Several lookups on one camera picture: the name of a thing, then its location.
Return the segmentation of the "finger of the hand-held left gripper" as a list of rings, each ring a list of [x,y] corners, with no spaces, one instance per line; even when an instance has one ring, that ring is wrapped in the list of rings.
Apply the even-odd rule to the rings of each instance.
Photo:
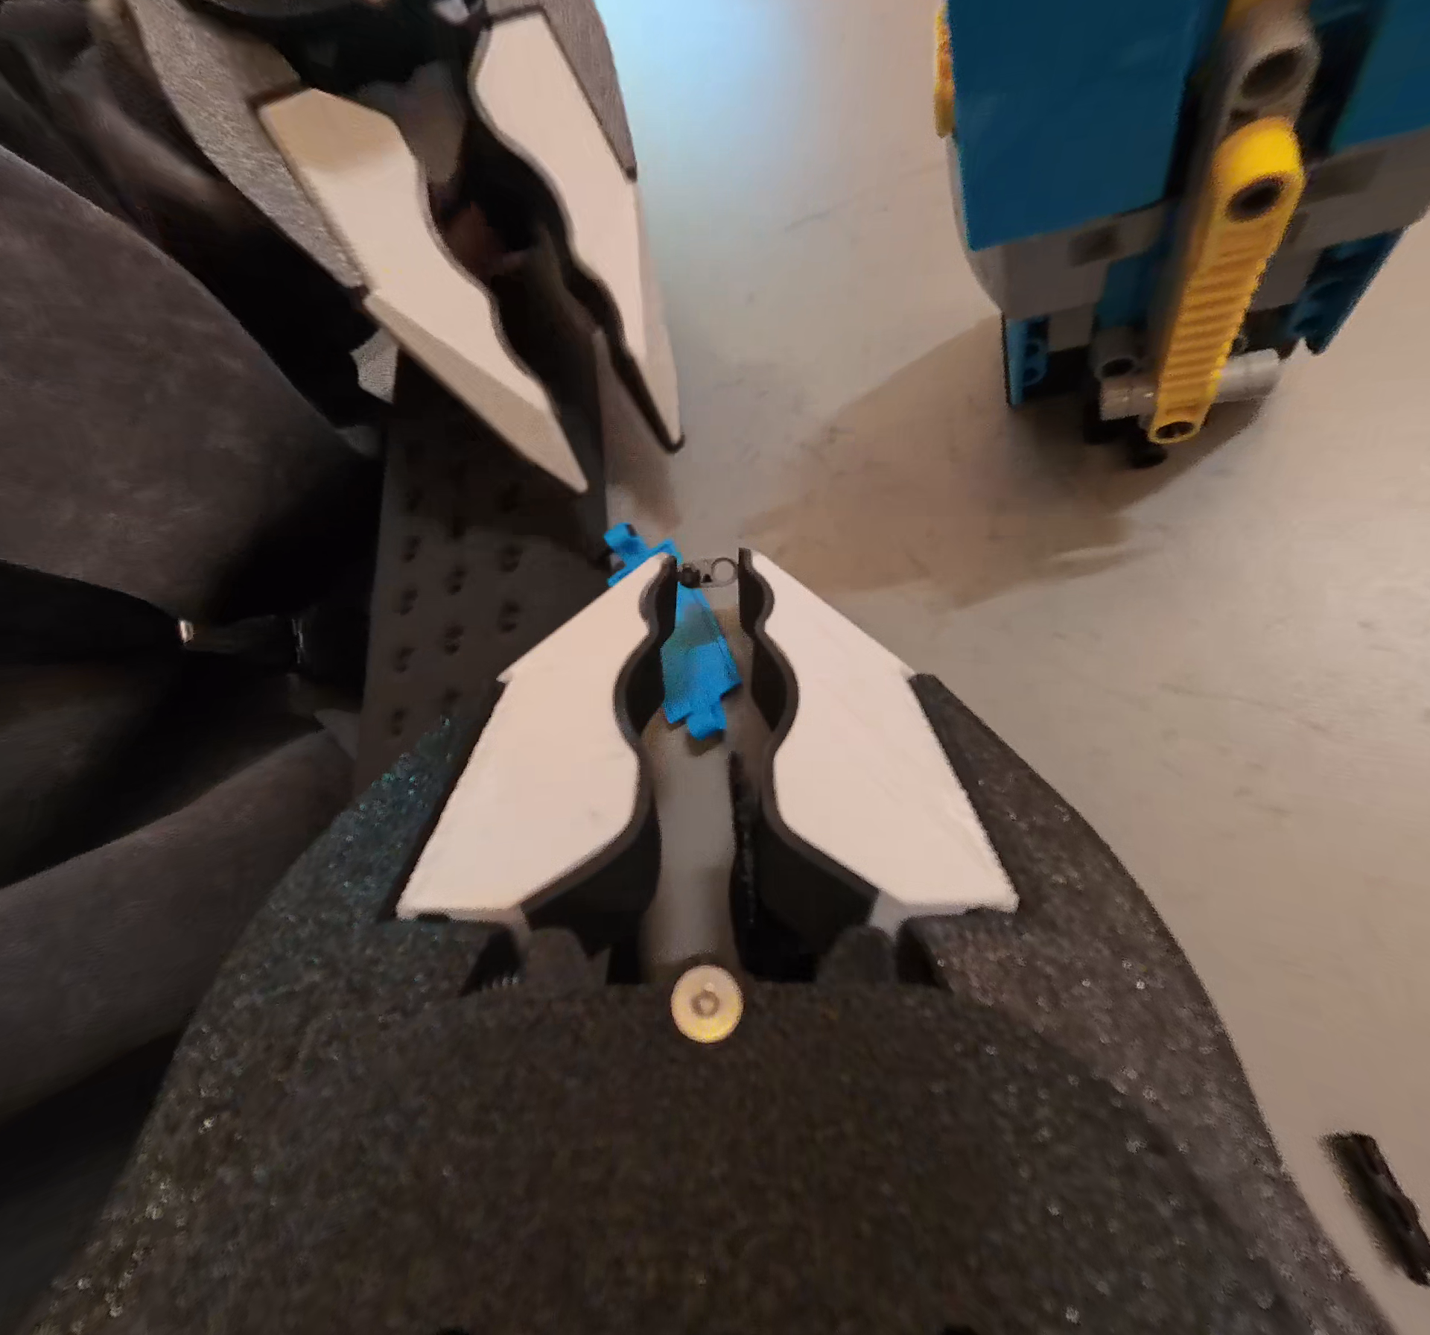
[[[315,89],[260,108],[289,172],[357,265],[363,305],[507,446],[589,489],[552,398],[501,335],[487,291],[438,235],[424,172],[383,112]]]
[[[535,183],[564,288],[660,445],[678,451],[681,391],[640,186],[541,11],[490,26],[469,92],[481,123]]]

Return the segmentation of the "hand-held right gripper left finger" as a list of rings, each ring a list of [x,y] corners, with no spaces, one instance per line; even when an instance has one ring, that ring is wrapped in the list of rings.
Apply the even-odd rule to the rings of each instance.
[[[397,917],[630,924],[655,892],[644,726],[664,700],[676,561],[658,552],[512,663]]]

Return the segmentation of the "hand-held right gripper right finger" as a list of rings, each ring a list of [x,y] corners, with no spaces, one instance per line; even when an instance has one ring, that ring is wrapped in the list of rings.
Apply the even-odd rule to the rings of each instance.
[[[786,927],[1012,914],[1018,895],[921,701],[921,675],[741,549],[759,761],[755,883]]]

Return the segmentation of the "blue curved panel piece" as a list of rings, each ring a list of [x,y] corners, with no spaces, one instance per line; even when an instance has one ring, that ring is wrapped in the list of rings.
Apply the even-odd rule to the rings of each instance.
[[[684,560],[670,540],[652,546],[629,523],[612,526],[603,538],[613,557],[610,586],[656,554],[670,555],[676,568]],[[672,728],[683,726],[698,743],[724,735],[724,698],[741,686],[707,592],[689,591],[678,580],[673,629],[661,649],[666,720]]]

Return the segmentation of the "blue yellow toy brick model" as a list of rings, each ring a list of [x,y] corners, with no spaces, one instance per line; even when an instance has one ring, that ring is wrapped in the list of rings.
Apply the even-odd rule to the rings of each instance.
[[[1427,0],[944,0],[935,128],[1010,408],[1153,468],[1324,352],[1428,202]]]

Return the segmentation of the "grey desk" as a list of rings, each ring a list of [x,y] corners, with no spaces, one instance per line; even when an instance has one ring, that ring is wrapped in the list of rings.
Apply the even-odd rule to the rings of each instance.
[[[1316,1217],[1427,1332],[1321,1144],[1371,1134],[1427,1214],[1427,228],[1261,409],[1135,471],[1005,409],[936,0],[596,3],[687,429],[667,457],[613,397],[613,512],[764,551],[1099,831]]]

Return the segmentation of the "long black axle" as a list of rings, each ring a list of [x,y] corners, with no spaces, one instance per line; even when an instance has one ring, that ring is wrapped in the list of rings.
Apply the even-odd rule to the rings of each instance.
[[[1364,1132],[1331,1132],[1324,1149],[1388,1263],[1428,1287],[1428,1235],[1381,1144]]]

